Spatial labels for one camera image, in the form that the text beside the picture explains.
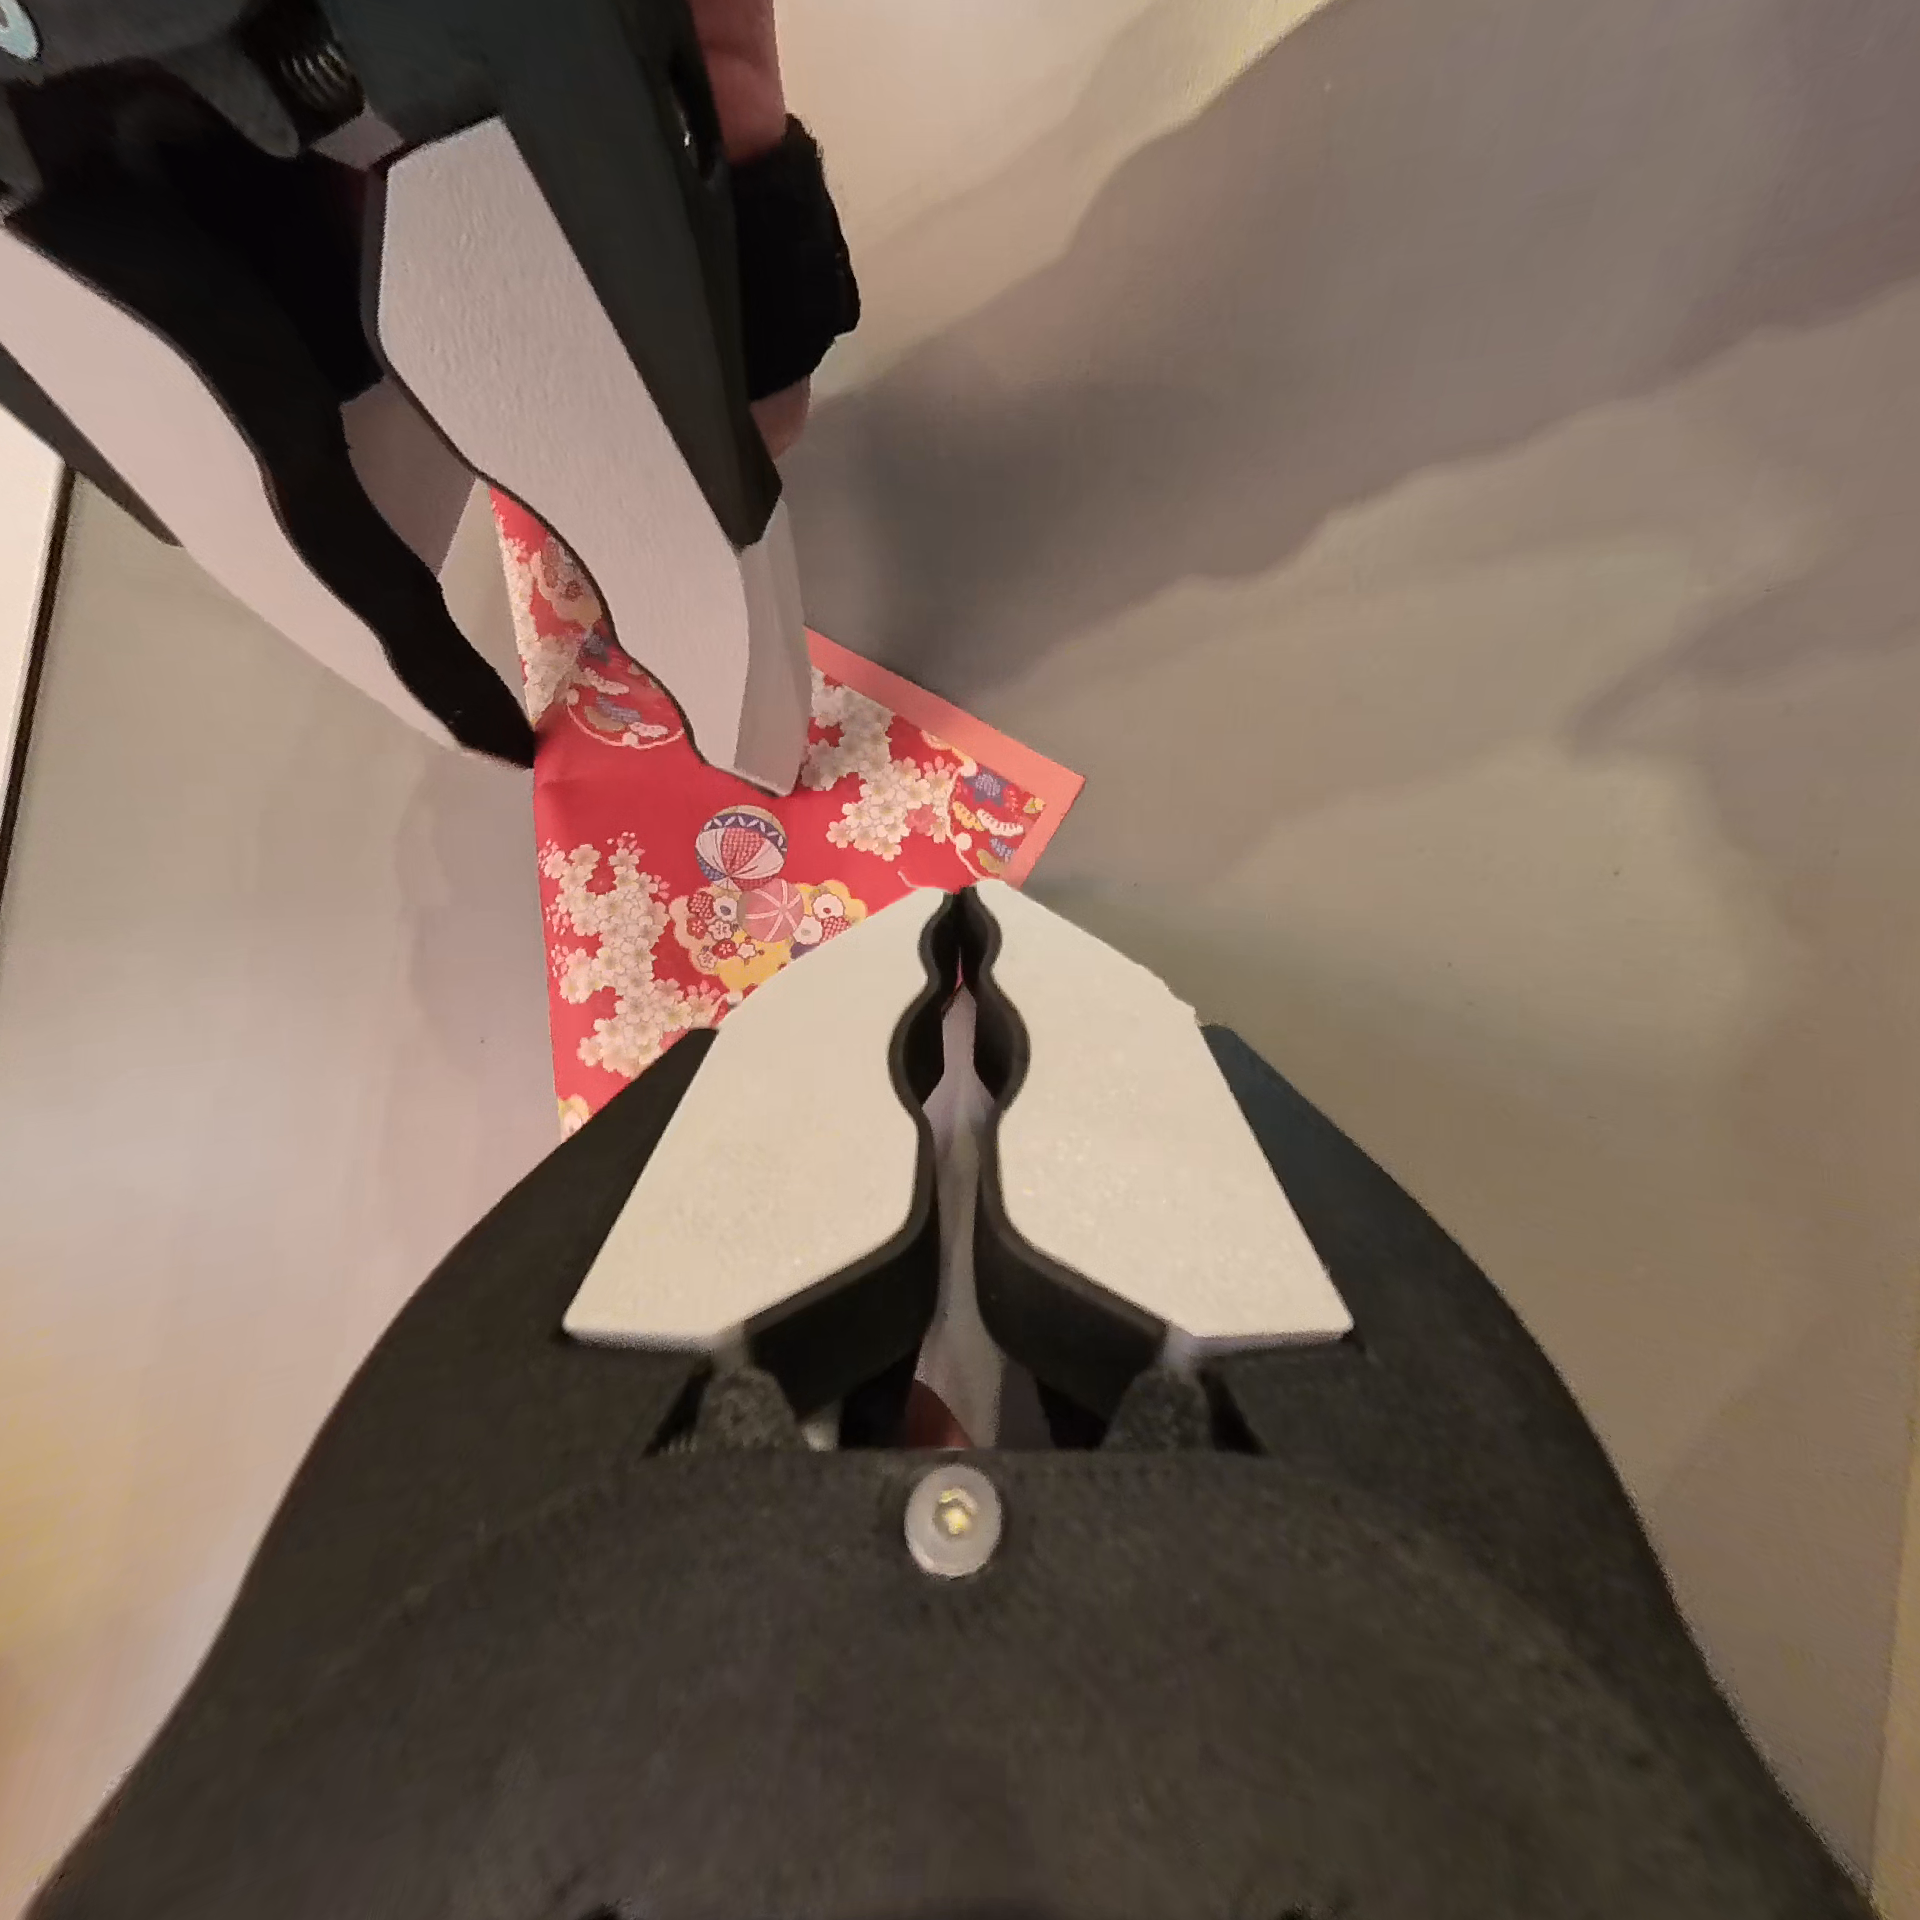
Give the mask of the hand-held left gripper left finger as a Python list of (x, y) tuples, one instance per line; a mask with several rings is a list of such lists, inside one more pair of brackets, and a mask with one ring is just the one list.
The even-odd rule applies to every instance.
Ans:
[(936, 1142), (960, 896), (917, 890), (712, 1032), (561, 1329), (745, 1361), (803, 1418), (917, 1358), (940, 1302)]

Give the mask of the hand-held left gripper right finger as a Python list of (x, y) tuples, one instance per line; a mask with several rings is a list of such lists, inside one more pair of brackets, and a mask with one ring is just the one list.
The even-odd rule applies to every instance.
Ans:
[(1153, 1368), (1352, 1333), (1204, 1026), (1152, 969), (982, 879), (967, 992), (991, 1096), (976, 1302), (1047, 1397), (1108, 1421)]

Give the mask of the person's right hand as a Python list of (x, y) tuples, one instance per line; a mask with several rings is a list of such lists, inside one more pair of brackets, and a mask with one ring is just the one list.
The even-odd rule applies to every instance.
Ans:
[[(704, 55), (726, 167), (739, 173), (772, 152), (787, 133), (774, 5), (691, 1), (688, 12)], [(752, 404), (761, 439), (776, 461), (800, 441), (808, 404), (808, 377)]]

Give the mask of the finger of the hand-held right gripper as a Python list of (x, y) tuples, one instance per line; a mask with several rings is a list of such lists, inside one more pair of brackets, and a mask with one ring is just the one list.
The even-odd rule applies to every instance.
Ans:
[(4, 349), (281, 638), (436, 743), (533, 762), (521, 694), (440, 585), (473, 473), (389, 375), (340, 398), (281, 300), (181, 206), (8, 213)]
[(376, 173), (369, 326), (407, 398), (581, 562), (697, 753), (800, 780), (808, 652), (780, 486), (728, 535), (512, 133), (486, 119)]

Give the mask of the red floral origami paper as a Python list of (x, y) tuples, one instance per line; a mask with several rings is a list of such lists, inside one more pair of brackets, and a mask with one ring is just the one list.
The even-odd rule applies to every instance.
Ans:
[(613, 638), (584, 567), (492, 494), (535, 721), (535, 840), (559, 1130), (693, 1030), (915, 889), (1021, 884), (1084, 777), (811, 632), (800, 780), (711, 768)]

